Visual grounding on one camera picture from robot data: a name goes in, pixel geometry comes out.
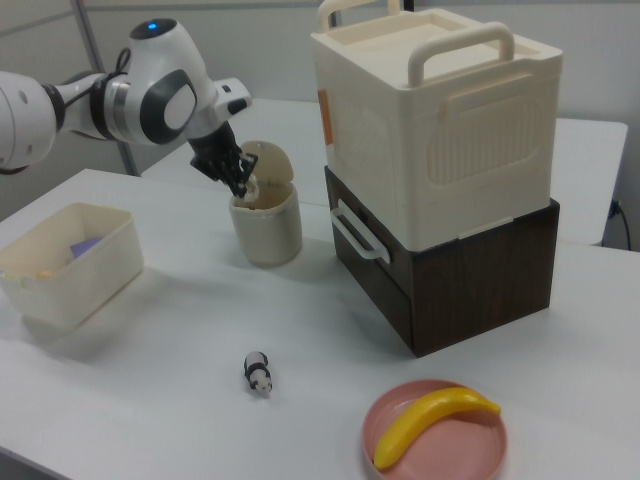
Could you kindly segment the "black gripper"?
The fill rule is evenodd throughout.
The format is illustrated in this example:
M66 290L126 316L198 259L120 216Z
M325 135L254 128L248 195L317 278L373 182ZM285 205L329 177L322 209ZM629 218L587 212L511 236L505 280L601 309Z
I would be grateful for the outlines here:
M229 123L223 123L205 137L189 139L188 143L194 153L190 162L192 167L206 176L221 176L234 196L247 193L246 179L255 169L258 156L252 153L240 155L241 149Z

